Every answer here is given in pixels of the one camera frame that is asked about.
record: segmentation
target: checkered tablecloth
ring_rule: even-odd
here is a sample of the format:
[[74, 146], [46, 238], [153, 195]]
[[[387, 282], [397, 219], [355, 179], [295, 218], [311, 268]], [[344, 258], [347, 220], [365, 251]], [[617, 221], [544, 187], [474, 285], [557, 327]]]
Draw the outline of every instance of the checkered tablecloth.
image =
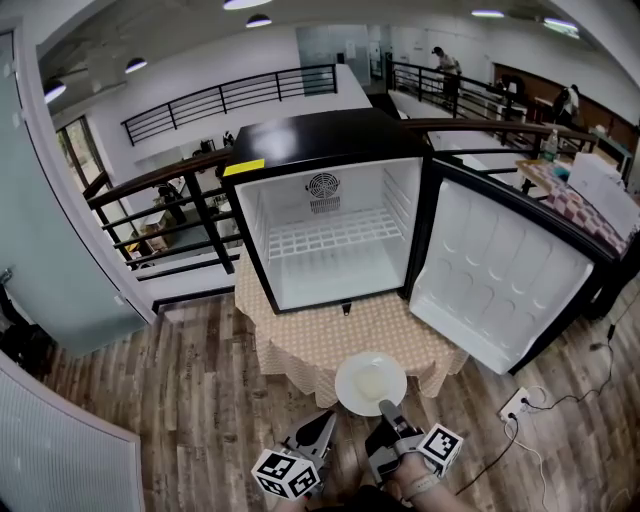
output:
[[425, 397], [435, 397], [445, 377], [458, 373], [467, 360], [466, 352], [413, 316], [395, 292], [354, 301], [349, 316], [339, 305], [275, 315], [244, 249], [235, 300], [255, 323], [262, 373], [286, 374], [303, 393], [315, 393], [319, 407], [338, 401], [338, 366], [359, 352], [392, 356], [407, 375], [418, 378]]
[[516, 165], [525, 177], [549, 193], [544, 204], [615, 249], [618, 254], [626, 251], [628, 241], [620, 237], [591, 203], [553, 173], [557, 167], [555, 164], [543, 160], [523, 160], [516, 162]]

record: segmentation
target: refrigerator shelf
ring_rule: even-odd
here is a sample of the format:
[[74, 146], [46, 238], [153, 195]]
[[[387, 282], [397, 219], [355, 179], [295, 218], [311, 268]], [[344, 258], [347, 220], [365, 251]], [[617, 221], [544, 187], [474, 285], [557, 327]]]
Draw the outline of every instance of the refrigerator shelf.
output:
[[395, 237], [404, 239], [385, 208], [359, 210], [270, 229], [269, 259]]

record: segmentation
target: refrigerator door inner panel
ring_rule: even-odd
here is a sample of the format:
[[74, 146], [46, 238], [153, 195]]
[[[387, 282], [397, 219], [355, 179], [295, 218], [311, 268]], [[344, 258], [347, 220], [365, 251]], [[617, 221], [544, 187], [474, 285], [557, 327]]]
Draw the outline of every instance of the refrigerator door inner panel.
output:
[[367, 162], [236, 185], [281, 310], [404, 284], [421, 166]]
[[503, 374], [565, 308], [593, 263], [521, 215], [444, 180], [410, 309]]

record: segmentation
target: door handle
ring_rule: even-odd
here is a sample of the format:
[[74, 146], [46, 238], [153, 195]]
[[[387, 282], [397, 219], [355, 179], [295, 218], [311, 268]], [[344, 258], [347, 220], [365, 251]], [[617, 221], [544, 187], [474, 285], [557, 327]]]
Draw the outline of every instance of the door handle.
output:
[[4, 286], [13, 277], [13, 271], [5, 268], [0, 274], [0, 286]]

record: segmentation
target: plate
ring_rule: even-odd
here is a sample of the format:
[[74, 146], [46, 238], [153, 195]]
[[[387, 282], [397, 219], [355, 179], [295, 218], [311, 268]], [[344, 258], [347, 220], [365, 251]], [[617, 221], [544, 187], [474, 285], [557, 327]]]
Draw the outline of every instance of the plate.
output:
[[361, 352], [342, 362], [335, 386], [338, 400], [351, 412], [380, 416], [381, 400], [400, 405], [407, 392], [407, 376], [393, 357], [382, 352]]

